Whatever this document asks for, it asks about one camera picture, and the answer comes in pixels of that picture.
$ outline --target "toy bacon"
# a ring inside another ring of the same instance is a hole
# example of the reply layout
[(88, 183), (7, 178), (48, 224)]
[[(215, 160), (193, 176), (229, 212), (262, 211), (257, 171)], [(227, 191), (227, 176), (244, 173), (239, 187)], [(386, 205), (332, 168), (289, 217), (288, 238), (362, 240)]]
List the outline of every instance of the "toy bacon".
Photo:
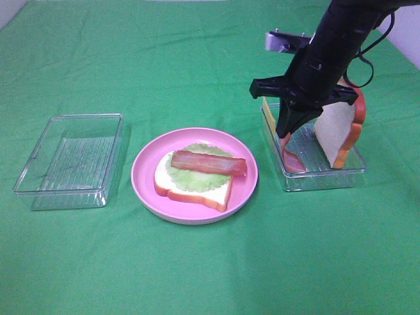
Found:
[(175, 151), (171, 166), (179, 169), (222, 175), (244, 175), (247, 171), (245, 159), (193, 153), (187, 150)]

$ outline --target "table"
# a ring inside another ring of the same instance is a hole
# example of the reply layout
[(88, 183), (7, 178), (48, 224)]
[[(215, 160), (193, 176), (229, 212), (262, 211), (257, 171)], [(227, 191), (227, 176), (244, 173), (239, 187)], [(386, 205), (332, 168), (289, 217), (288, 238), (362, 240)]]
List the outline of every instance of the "table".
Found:
[[(0, 313), (418, 314), (418, 69), (388, 41), (367, 53), (368, 170), (348, 189), (284, 192), (248, 92), (291, 60), (264, 33), (311, 34), (328, 3), (30, 1), (0, 31)], [(126, 151), (110, 203), (30, 211), (12, 187), (48, 118), (111, 112)], [(259, 183), (235, 215), (174, 224), (134, 193), (139, 151), (184, 127), (253, 152)]]

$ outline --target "bread crust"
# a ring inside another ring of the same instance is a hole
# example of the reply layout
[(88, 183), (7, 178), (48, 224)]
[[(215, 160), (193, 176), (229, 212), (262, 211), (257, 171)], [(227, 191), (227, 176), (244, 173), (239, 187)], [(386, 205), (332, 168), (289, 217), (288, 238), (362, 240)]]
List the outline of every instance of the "bread crust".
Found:
[(199, 203), (199, 204), (202, 204), (206, 207), (215, 209), (219, 212), (225, 212), (226, 211), (226, 206), (227, 206), (227, 201), (230, 197), (230, 192), (232, 190), (232, 181), (233, 180), (231, 178), (228, 182), (228, 192), (226, 193), (226, 196), (225, 196), (224, 205), (220, 204), (219, 202), (217, 202), (215, 200), (208, 199), (204, 196), (188, 195), (187, 192), (185, 194), (178, 194), (176, 192), (173, 192), (171, 189), (166, 189), (166, 188), (158, 185), (156, 183), (156, 181), (154, 181), (154, 186), (155, 186), (155, 191), (159, 196), (168, 197), (169, 199), (175, 200), (175, 201)]

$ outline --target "plastic container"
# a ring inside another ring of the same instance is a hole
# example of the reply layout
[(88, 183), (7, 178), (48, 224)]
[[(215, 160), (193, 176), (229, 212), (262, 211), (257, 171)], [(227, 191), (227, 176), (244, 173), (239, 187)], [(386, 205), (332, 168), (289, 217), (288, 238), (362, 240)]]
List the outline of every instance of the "plastic container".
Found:
[[(273, 116), (277, 117), (280, 105), (278, 103), (270, 104), (269, 108)], [(332, 169), (316, 139), (313, 131), (313, 121), (295, 131), (287, 144), (287, 149), (299, 157), (308, 171), (304, 173), (286, 171), (281, 155), (280, 140), (277, 135), (271, 133), (263, 108), (261, 108), (261, 112), (264, 133), (270, 145), (272, 160), (282, 188), (286, 192), (348, 188), (362, 183), (366, 163), (357, 149), (355, 147), (351, 149), (344, 168)]]
[(121, 149), (121, 114), (52, 117), (14, 193), (32, 210), (104, 207)]

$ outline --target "bread slice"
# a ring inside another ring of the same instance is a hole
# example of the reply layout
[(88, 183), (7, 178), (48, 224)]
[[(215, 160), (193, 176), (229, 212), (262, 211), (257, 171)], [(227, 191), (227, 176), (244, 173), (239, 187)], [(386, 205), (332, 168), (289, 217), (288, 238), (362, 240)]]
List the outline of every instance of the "bread slice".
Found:
[(338, 102), (323, 107), (324, 111), (314, 124), (314, 131), (331, 168), (345, 166), (348, 153), (362, 133), (366, 118), (366, 101), (360, 89), (353, 105)]
[(226, 211), (232, 187), (232, 177), (230, 177), (230, 180), (226, 184), (206, 192), (187, 192), (181, 190), (175, 185), (166, 169), (166, 163), (171, 158), (172, 153), (165, 154), (156, 167), (154, 176), (156, 193), (175, 201), (200, 203), (219, 212)]

